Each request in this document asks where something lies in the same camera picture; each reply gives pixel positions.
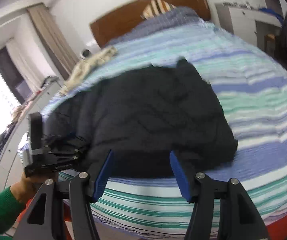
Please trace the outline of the person left hand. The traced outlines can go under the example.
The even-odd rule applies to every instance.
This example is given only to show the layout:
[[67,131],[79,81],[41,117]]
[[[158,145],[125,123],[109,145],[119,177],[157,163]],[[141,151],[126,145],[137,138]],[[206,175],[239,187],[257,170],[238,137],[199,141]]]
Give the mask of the person left hand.
[[36,194],[36,185],[42,184],[47,179],[53,179],[57,181],[58,173],[49,173],[40,176],[26,177],[25,173],[23,172],[20,180],[11,185],[10,191],[18,202],[26,205],[26,203]]

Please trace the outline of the green sleeve forearm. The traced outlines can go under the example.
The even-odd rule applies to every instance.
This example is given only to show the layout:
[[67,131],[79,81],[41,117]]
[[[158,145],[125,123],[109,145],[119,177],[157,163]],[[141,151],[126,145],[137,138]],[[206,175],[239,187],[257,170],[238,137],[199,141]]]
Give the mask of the green sleeve forearm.
[[0,235],[12,227],[24,209],[25,204],[13,196],[10,187],[0,192]]

